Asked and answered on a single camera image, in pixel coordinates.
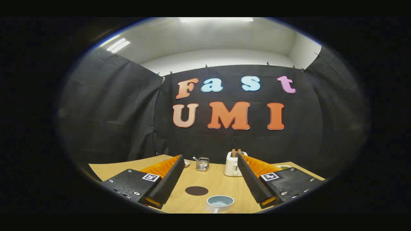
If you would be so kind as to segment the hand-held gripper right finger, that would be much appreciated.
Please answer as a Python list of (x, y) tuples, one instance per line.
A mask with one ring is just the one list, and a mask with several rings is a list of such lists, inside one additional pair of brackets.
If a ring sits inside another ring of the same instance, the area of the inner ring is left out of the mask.
[(295, 200), (323, 183), (298, 167), (282, 169), (244, 154), (238, 155), (238, 168), (261, 209)]

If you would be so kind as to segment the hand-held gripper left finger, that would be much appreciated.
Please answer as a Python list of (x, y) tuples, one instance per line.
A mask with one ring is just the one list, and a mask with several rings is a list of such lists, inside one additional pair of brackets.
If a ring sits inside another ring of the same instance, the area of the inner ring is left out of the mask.
[(142, 170), (126, 169), (102, 181), (101, 185), (134, 203), (161, 209), (184, 168), (184, 157), (178, 155)]

